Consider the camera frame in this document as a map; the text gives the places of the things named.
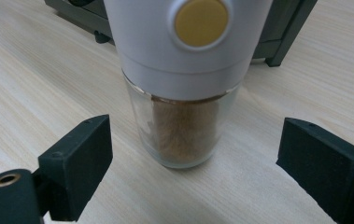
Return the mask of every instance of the round button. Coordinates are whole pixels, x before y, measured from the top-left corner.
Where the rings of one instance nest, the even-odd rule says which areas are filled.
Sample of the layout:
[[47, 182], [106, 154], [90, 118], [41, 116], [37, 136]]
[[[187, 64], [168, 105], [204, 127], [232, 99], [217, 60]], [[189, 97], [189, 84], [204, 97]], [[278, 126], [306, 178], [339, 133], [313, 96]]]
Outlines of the round button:
[[192, 47], [203, 47], [221, 37], [229, 20], [220, 0], [190, 0], [177, 12], [175, 29], [178, 38]]

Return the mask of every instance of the metal screw hole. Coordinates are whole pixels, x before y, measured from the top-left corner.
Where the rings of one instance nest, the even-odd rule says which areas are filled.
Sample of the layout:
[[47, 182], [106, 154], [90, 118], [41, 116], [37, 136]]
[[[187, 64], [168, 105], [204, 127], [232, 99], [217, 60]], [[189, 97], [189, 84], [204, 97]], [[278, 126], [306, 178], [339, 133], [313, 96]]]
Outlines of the metal screw hole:
[[16, 183], [20, 179], [20, 174], [8, 174], [0, 177], [0, 188]]

